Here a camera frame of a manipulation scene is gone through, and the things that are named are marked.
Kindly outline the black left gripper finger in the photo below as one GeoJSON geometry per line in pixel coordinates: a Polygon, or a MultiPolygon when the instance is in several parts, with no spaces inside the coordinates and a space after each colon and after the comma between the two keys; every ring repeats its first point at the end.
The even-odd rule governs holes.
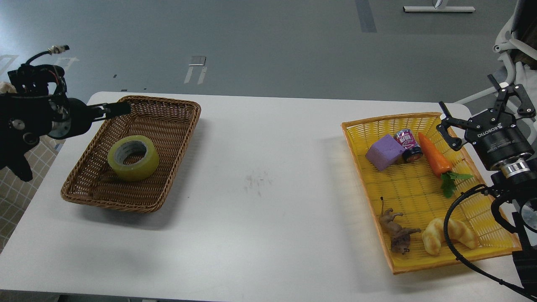
{"type": "Polygon", "coordinates": [[[127,102],[95,104],[88,106],[88,109],[91,122],[99,122],[132,113],[132,109],[127,102]]]}

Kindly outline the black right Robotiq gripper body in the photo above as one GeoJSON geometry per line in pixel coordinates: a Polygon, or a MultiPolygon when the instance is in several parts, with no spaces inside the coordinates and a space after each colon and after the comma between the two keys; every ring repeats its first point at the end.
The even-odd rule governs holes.
{"type": "Polygon", "coordinates": [[[465,139],[486,170],[500,170],[505,161],[526,160],[534,154],[511,113],[488,109],[471,117],[468,123],[465,139]]]}

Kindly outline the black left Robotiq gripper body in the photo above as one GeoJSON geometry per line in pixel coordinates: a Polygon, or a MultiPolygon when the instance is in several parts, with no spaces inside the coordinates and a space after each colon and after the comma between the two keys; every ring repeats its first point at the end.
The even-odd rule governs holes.
{"type": "Polygon", "coordinates": [[[94,109],[77,98],[68,98],[59,122],[52,122],[47,136],[62,140],[85,134],[94,120],[94,109]]]}

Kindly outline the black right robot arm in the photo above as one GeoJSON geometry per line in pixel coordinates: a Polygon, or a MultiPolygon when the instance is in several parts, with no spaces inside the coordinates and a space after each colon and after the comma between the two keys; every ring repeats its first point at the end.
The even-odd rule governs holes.
{"type": "Polygon", "coordinates": [[[447,106],[439,102],[445,118],[437,126],[448,146],[458,151],[466,143],[475,149],[486,170],[492,171],[493,185],[478,184],[457,197],[447,210],[444,227],[456,207],[475,194],[493,197],[490,210],[495,221],[509,233],[517,234],[521,251],[512,252],[512,258],[521,286],[508,283],[486,273],[466,259],[453,245],[452,237],[444,230],[447,246],[458,262],[531,301],[536,300],[536,248],[531,245],[526,229],[536,227],[524,220],[524,210],[536,211],[536,160],[534,149],[523,136],[517,122],[534,118],[536,109],[521,84],[498,83],[488,75],[498,96],[492,108],[468,120],[451,116],[447,106]]]}

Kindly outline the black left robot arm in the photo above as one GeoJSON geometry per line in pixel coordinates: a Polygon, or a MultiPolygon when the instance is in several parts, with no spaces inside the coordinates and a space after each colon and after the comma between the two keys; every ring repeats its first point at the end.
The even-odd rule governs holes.
{"type": "Polygon", "coordinates": [[[35,54],[8,72],[15,92],[2,92],[0,106],[0,163],[24,182],[33,179],[25,154],[39,144],[42,136],[62,140],[88,132],[94,122],[131,113],[127,103],[86,105],[67,96],[65,70],[57,65],[32,65],[49,54],[69,50],[54,45],[35,54]]]}

